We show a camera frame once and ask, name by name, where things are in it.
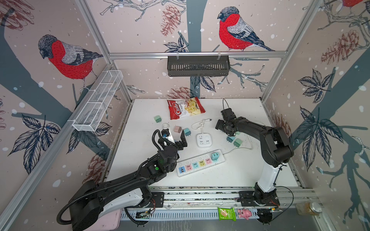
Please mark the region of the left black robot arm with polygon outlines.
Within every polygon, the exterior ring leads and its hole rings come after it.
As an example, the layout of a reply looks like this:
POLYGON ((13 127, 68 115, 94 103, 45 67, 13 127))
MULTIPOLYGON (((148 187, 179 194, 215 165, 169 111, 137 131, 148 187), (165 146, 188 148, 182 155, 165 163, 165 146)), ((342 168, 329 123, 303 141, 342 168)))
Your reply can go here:
POLYGON ((153 132, 151 140, 157 153, 141 163, 136 171, 112 181, 84 183, 59 211, 57 223, 71 225, 74 231, 84 231, 115 210, 147 206, 152 198, 149 186, 176 169, 178 152, 188 145, 184 132, 179 141, 170 141, 169 134, 169 129, 153 132))

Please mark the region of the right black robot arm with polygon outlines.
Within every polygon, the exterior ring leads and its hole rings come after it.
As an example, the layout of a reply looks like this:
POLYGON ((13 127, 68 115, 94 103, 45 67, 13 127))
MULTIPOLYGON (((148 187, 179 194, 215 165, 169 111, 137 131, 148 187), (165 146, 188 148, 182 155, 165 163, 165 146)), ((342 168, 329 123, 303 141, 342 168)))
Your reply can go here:
POLYGON ((244 150, 240 136, 249 138, 252 152, 238 157, 232 163, 239 176, 249 173, 259 174, 252 194, 255 206, 279 206, 276 180, 279 172, 293 156, 293 148, 282 127, 272 127, 262 103, 255 99, 233 99, 229 106, 226 99, 222 107, 217 108, 218 118, 214 132, 215 146, 228 154, 227 148, 235 146, 235 150, 244 150))

